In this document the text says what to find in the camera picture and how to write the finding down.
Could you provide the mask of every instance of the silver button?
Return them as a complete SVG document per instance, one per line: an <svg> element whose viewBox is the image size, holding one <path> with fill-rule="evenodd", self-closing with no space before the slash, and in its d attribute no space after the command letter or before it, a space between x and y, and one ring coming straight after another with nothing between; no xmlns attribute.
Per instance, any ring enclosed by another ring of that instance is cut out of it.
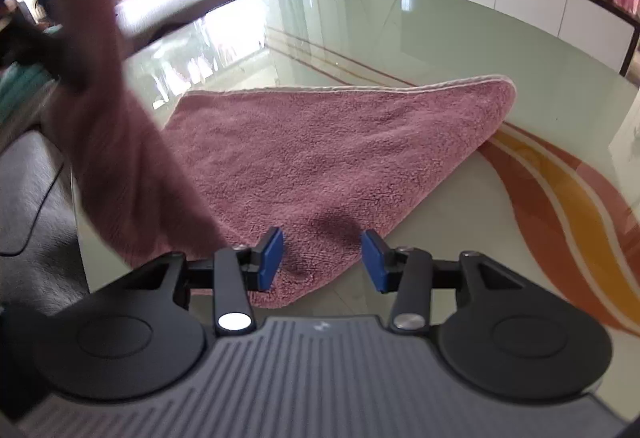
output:
<svg viewBox="0 0 640 438"><path fill-rule="evenodd" d="M394 326L399 330L419 330L425 324L424 317L418 313L400 313L394 318Z"/></svg>

